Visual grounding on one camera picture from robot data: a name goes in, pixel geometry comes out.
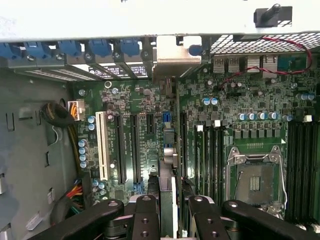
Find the installed green RAM stick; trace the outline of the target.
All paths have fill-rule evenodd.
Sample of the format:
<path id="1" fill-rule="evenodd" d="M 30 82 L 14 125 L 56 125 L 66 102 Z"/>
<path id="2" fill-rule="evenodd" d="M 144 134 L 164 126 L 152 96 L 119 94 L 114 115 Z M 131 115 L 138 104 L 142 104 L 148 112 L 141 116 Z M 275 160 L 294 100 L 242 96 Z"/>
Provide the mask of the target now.
<path id="1" fill-rule="evenodd" d="M 204 126 L 195 127 L 195 184 L 196 194 L 203 195 L 203 163 L 204 163 Z"/>

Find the CPU socket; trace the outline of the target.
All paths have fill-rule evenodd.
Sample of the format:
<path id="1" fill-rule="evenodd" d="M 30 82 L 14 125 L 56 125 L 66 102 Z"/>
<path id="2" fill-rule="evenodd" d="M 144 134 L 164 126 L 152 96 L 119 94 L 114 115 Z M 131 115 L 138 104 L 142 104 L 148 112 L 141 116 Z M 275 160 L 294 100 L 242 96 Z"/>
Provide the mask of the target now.
<path id="1" fill-rule="evenodd" d="M 231 147 L 225 166 L 225 199 L 285 210 L 288 195 L 281 148 L 274 145 L 268 152 L 241 152 Z"/>

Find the white expansion slot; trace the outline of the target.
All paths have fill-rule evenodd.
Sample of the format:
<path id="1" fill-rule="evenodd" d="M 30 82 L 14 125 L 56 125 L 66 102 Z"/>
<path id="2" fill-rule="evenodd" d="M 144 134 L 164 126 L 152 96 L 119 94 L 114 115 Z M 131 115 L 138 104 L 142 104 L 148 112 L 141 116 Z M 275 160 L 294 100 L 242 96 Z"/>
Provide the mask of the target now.
<path id="1" fill-rule="evenodd" d="M 102 181 L 109 179 L 109 148 L 108 148 L 108 127 L 105 111 L 95 113 L 96 137 L 98 147 L 99 174 Z"/>

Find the green motherboard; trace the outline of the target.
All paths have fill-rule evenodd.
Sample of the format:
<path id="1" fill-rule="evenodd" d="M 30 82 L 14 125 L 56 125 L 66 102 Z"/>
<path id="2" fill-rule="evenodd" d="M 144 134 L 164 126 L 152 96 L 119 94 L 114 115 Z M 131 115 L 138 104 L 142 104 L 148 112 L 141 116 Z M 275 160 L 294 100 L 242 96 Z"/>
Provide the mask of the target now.
<path id="1" fill-rule="evenodd" d="M 182 178 L 197 195 L 195 128 L 204 126 L 203 195 L 221 206 L 231 147 L 268 152 L 279 146 L 284 159 L 286 209 L 253 206 L 301 229 L 320 234 L 320 65 L 304 54 L 264 58 L 267 72 L 235 75 L 246 58 L 222 59 L 179 81 Z M 77 121 L 79 167 L 87 174 L 83 192 L 94 204 L 124 204 L 148 192 L 159 179 L 160 90 L 152 80 L 78 83 L 85 120 Z M 106 112 L 109 178 L 100 179 L 96 112 Z M 181 235 L 189 236 L 188 208 L 181 197 Z"/>

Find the white power connector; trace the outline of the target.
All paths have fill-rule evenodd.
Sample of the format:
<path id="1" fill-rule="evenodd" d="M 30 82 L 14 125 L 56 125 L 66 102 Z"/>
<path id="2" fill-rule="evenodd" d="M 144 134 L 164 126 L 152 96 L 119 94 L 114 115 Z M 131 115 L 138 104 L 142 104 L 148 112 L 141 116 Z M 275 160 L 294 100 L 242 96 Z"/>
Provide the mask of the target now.
<path id="1" fill-rule="evenodd" d="M 75 121 L 85 120 L 86 108 L 85 108 L 85 101 L 83 99 L 68 101 L 67 108 Z"/>

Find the dark grey open PC case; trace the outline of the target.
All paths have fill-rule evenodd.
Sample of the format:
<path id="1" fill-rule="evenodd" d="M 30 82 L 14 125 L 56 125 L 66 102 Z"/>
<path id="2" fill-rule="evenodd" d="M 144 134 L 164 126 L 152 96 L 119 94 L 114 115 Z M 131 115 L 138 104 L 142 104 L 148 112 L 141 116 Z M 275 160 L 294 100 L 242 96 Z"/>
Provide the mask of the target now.
<path id="1" fill-rule="evenodd" d="M 254 12 L 292 6 L 292 23 L 256 28 Z M 201 64 L 248 59 L 235 75 L 267 72 L 265 58 L 306 55 L 320 65 L 320 0 L 0 0 L 0 43 L 20 43 L 23 57 L 0 57 L 0 240 L 28 240 L 96 205 L 84 193 L 77 122 L 68 110 L 80 83 L 152 80 L 158 36 L 201 37 Z M 120 40 L 138 39 L 128 56 Z M 106 39 L 111 55 L 89 40 Z M 58 41 L 75 40 L 80 56 Z M 44 42 L 51 58 L 29 55 Z"/>

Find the small blue slot latch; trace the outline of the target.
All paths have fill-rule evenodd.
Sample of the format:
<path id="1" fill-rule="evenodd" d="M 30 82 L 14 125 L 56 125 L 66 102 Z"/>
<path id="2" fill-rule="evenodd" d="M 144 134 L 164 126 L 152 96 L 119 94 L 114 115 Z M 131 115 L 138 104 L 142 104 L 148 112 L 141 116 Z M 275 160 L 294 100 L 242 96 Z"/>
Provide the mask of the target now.
<path id="1" fill-rule="evenodd" d="M 188 52 L 191 56 L 201 56 L 202 55 L 202 46 L 201 45 L 191 45 L 188 48 Z"/>

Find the black case knob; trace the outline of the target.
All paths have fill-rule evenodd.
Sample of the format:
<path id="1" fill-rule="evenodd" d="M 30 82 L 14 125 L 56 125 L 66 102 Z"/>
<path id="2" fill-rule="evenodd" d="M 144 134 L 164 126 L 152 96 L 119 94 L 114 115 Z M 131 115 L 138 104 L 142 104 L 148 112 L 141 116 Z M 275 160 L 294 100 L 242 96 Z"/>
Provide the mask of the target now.
<path id="1" fill-rule="evenodd" d="M 275 3 L 270 8 L 257 8 L 253 14 L 256 28 L 274 28 L 292 23 L 293 7 Z"/>

